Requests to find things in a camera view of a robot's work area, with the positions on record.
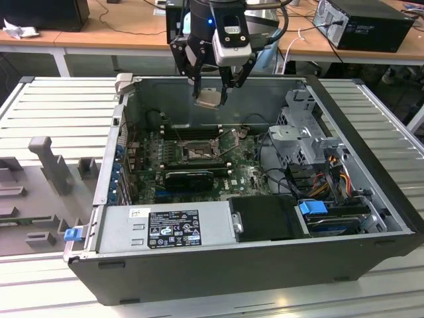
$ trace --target aluminum profile table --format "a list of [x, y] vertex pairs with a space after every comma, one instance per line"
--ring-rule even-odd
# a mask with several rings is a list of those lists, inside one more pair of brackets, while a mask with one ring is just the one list
[[24, 78], [0, 108], [1, 156], [39, 165], [29, 141], [50, 136], [53, 154], [67, 164], [81, 157], [100, 163], [119, 103], [115, 94], [115, 78]]
[[[424, 216], [423, 145], [365, 85], [349, 79], [322, 79], [321, 83], [414, 208]], [[324, 122], [336, 136], [326, 117]]]
[[[35, 82], [46, 85], [41, 81], [48, 80], [36, 79]], [[90, 85], [95, 82], [94, 79], [75, 80], [87, 80]], [[99, 79], [98, 85], [105, 84], [106, 81], [111, 80]], [[420, 166], [423, 147], [363, 85], [340, 80], [322, 82], [423, 215], [423, 206], [420, 204], [424, 194], [423, 178], [420, 177], [424, 174], [424, 169]], [[84, 98], [82, 96], [72, 98], [78, 99], [80, 105], [97, 105], [94, 101], [81, 101]], [[328, 128], [334, 132], [329, 123]], [[0, 299], [0, 313], [5, 313], [6, 317], [422, 317], [424, 248], [418, 248], [405, 257], [385, 260], [356, 282], [117, 307], [98, 304], [94, 295], [69, 270], [62, 260], [62, 253], [10, 257], [0, 259]]]

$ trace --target computer case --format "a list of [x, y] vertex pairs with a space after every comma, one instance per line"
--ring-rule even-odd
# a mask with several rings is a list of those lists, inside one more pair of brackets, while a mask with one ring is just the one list
[[87, 0], [0, 0], [0, 25], [79, 32], [89, 16]]
[[413, 23], [378, 0], [320, 0], [313, 19], [337, 49], [375, 52], [397, 52]]

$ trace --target motherboard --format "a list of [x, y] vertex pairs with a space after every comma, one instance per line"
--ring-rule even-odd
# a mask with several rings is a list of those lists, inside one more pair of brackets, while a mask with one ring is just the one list
[[138, 204], [223, 201], [271, 194], [257, 136], [240, 127], [150, 132], [139, 142]]

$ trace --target blue latch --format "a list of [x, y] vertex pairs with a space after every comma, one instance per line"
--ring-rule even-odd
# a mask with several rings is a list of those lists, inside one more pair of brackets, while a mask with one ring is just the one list
[[299, 204], [302, 215], [327, 214], [328, 210], [323, 201], [304, 201]]
[[65, 231], [64, 240], [82, 240], [82, 228], [72, 228]]

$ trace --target sticker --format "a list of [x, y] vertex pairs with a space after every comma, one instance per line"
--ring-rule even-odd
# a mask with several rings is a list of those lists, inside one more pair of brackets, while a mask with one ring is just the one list
[[132, 217], [148, 217], [149, 213], [150, 213], [149, 207], [141, 207], [139, 209], [130, 209], [129, 218], [132, 218]]
[[201, 245], [199, 211], [148, 213], [147, 242], [149, 248]]

